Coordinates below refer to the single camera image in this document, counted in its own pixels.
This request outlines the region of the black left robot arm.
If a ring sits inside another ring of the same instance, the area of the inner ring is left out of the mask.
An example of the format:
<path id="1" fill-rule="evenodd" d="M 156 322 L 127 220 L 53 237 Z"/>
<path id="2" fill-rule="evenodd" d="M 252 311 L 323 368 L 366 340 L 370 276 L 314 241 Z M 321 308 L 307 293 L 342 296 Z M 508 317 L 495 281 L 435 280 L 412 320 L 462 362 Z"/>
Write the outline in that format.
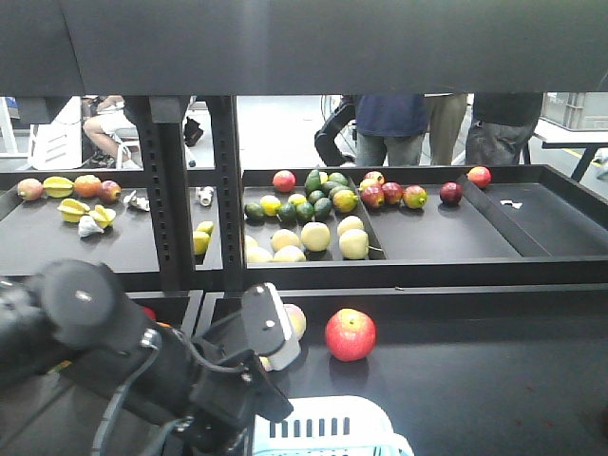
<path id="1" fill-rule="evenodd" d="M 205 453 L 237 446 L 257 417 L 277 423 L 293 410 L 261 364 L 280 368 L 300 353 L 271 283 L 250 287 L 238 311 L 190 337 L 148 317 L 105 265 L 58 260 L 22 282 L 1 283 L 1 385 L 9 388 L 65 361 L 93 359 L 114 390 L 93 438 L 103 455 L 130 395 L 152 403 L 153 454 L 172 433 Z"/>

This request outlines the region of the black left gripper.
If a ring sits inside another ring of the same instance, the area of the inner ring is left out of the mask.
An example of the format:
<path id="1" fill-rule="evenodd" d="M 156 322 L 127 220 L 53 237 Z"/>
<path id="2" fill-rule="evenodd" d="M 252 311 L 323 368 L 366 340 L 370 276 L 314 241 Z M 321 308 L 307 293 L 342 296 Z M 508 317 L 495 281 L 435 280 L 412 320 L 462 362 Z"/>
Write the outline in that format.
<path id="1" fill-rule="evenodd" d="M 197 367 L 184 435 L 200 451 L 236 447 L 256 417 L 277 423 L 294 410 L 260 361 L 266 357 L 284 369 L 300 355 L 275 285 L 250 287 L 240 303 L 204 334 L 182 340 Z"/>

